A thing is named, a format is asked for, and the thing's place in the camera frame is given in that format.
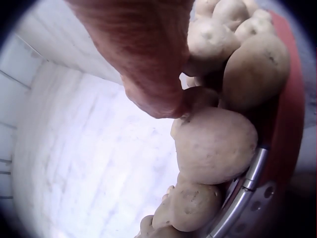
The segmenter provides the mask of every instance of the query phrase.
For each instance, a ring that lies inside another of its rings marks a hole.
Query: white wall
[[[52,62],[121,83],[63,0],[39,1],[21,20],[17,34]]]
[[[19,124],[13,194],[34,238],[133,237],[178,167],[172,119],[121,85],[46,62]]]
[[[43,58],[13,35],[0,57],[0,210],[15,230],[23,231],[13,205],[11,161],[16,129],[32,80]]]

